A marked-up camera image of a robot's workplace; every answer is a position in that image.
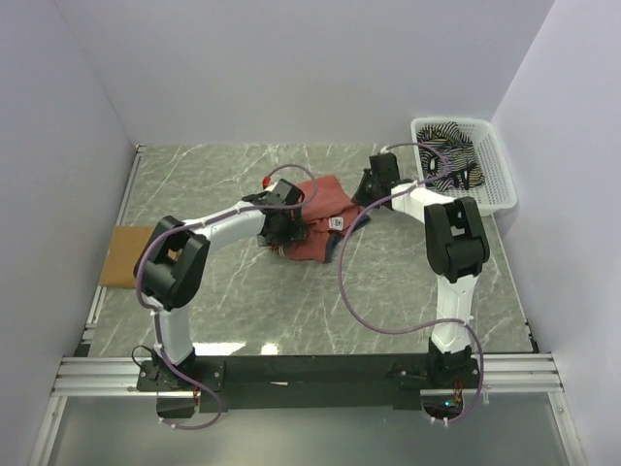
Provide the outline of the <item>rust red tank top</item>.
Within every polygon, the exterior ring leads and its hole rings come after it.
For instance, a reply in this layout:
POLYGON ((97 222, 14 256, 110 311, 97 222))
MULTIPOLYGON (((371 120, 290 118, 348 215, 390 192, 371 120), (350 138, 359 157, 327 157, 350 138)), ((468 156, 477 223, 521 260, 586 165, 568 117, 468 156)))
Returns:
POLYGON ((294 261, 329 263, 345 234, 371 221, 368 216, 363 216, 353 225, 362 208, 344 192, 336 176, 327 175, 316 180, 317 193, 302 209, 306 238, 289 245, 270 247, 272 253, 294 261))

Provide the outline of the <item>tan ribbed tank top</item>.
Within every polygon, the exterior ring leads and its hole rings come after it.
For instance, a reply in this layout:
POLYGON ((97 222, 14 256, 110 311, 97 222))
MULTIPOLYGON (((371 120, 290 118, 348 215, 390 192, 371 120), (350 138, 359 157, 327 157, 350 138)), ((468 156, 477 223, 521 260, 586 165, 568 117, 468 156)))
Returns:
POLYGON ((154 230, 152 225, 116 226, 99 284, 111 288, 135 287, 134 268, 154 230))

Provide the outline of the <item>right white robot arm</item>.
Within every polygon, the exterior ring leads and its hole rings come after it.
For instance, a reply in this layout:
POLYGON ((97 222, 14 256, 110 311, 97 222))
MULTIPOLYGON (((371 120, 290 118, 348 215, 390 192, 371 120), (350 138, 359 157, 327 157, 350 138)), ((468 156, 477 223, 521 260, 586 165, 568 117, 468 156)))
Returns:
POLYGON ((437 277, 436 323, 429 340, 426 376, 447 387, 478 369, 469 331, 474 288, 490 248, 472 197, 452 198, 403 179, 392 152, 369 157, 354 194, 365 208, 384 205, 424 225, 428 264, 437 277))

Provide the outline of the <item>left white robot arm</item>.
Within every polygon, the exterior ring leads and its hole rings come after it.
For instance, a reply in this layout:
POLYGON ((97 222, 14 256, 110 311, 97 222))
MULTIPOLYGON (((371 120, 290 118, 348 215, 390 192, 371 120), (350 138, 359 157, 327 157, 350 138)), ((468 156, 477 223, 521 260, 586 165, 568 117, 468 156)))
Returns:
POLYGON ((232 207, 198 219, 159 220, 138 259, 134 275, 139 303, 154 321, 159 378, 173 390, 188 387, 195 349, 188 304, 197 294, 210 254, 255 237, 261 247, 280 247, 306 238, 302 207, 311 197, 279 180, 232 207))

